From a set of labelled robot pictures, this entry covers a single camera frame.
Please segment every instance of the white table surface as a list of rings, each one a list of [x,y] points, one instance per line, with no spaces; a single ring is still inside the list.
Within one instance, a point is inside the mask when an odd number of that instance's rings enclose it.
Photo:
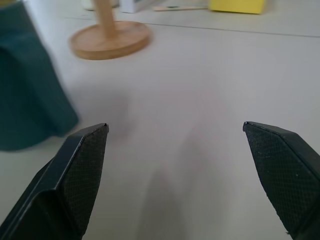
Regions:
[[[70,52],[68,38],[94,23],[92,13],[73,0],[29,0],[81,117],[77,129],[110,126],[84,240],[291,239],[242,132],[244,121],[276,125],[320,152],[320,39],[311,24],[319,4],[304,1],[293,17],[302,3],[291,2],[288,12],[261,16],[116,11],[119,19],[148,23],[152,43],[126,57],[89,61]],[[276,9],[285,3],[278,0]],[[63,140],[0,152],[0,221]]]

